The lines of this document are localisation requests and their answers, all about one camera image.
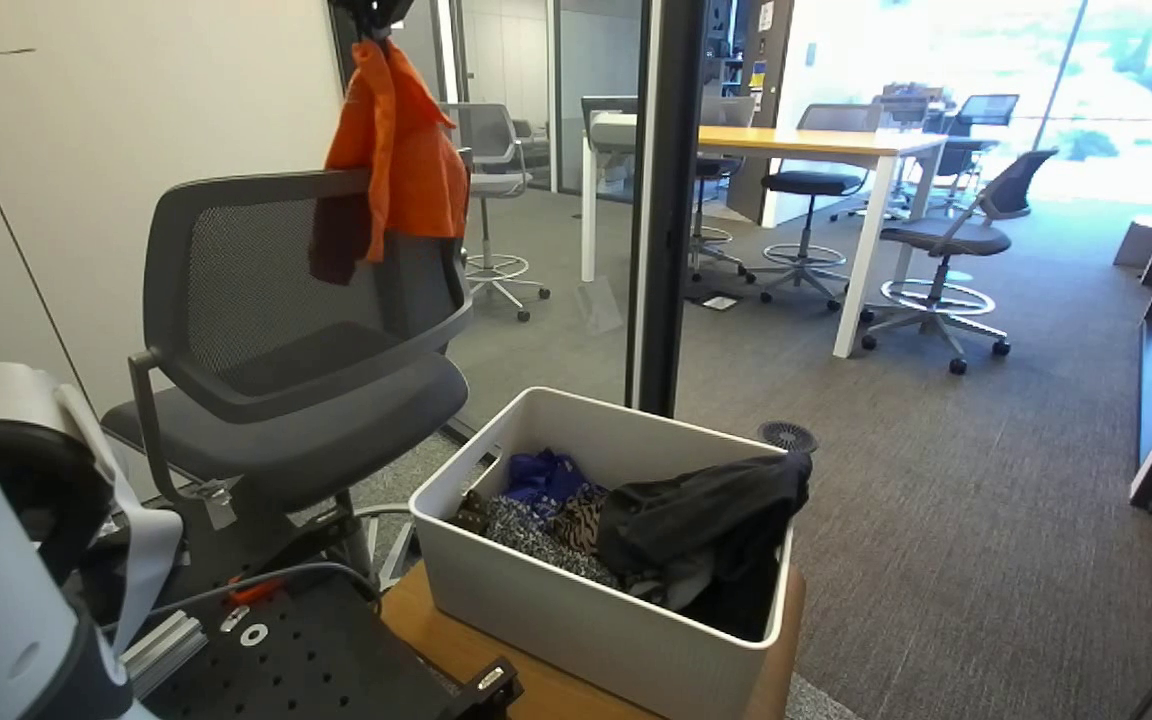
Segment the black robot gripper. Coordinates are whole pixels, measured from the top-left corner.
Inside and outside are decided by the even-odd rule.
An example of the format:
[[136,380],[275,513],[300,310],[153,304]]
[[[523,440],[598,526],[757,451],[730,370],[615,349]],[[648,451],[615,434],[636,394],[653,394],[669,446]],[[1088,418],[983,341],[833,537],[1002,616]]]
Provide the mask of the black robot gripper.
[[342,12],[358,35],[383,35],[410,7],[410,0],[329,0],[329,5]]

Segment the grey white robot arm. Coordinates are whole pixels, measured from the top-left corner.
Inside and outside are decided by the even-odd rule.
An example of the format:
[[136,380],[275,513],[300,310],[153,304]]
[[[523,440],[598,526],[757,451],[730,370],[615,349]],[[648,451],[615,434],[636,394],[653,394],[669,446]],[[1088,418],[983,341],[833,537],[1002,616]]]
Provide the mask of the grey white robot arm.
[[[5,482],[55,490],[70,482],[95,500],[59,534],[86,545],[106,521],[132,534],[126,582],[116,637],[65,591],[65,571],[42,565]],[[91,712],[95,720],[154,720],[123,672],[123,647],[153,616],[177,565],[182,521],[143,509],[116,465],[84,394],[42,370],[0,359],[0,720],[53,720]]]

